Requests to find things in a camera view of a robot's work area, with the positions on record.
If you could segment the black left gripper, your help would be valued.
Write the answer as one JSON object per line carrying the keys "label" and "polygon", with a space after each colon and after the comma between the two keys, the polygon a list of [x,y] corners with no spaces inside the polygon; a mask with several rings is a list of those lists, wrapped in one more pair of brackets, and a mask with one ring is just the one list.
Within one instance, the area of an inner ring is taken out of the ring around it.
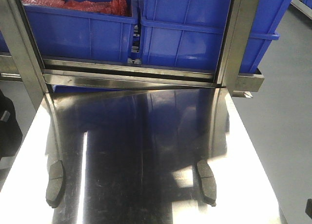
{"label": "black left gripper", "polygon": [[0,92],[0,158],[15,156],[22,142],[22,132],[11,99]]}

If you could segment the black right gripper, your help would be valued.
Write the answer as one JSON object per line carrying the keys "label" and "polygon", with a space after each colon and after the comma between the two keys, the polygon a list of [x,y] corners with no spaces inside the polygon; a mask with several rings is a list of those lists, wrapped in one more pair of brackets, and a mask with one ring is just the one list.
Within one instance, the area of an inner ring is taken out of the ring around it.
{"label": "black right gripper", "polygon": [[312,219],[312,198],[309,198],[306,202],[305,213],[310,219]]}

